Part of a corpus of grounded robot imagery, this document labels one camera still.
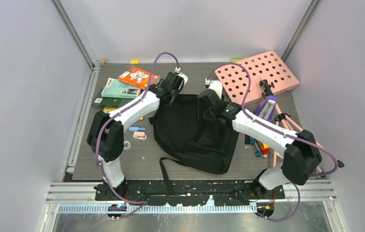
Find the black backpack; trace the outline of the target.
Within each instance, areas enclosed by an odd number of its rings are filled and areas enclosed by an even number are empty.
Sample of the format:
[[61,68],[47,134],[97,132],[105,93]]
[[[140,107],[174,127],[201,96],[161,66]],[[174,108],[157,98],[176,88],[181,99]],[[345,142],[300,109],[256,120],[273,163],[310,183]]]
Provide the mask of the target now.
[[197,95],[179,95],[171,106],[160,105],[149,118],[154,139],[170,160],[211,174],[225,174],[231,165],[239,133],[205,119],[210,105]]

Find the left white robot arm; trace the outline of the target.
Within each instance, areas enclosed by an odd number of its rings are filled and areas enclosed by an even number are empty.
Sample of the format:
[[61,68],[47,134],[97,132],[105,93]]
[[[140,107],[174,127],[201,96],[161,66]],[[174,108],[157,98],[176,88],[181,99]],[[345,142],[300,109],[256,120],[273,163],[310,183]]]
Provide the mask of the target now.
[[187,83],[182,72],[169,72],[158,84],[146,88],[136,99],[110,113],[94,115],[87,143],[96,156],[103,174],[103,190],[114,200],[126,193],[126,178],[121,170],[120,155],[124,151],[124,133],[130,126],[159,106],[171,104]]

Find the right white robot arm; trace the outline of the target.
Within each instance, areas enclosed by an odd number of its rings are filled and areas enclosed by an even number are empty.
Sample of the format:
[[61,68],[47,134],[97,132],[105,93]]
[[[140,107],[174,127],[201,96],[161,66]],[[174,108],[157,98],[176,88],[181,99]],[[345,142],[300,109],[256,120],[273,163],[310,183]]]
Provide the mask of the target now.
[[264,169],[251,184],[256,198],[266,198],[287,183],[304,185],[322,161],[313,134],[287,130],[263,120],[244,106],[222,100],[207,89],[197,97],[199,114],[221,127],[232,129],[267,144],[283,157],[282,164]]

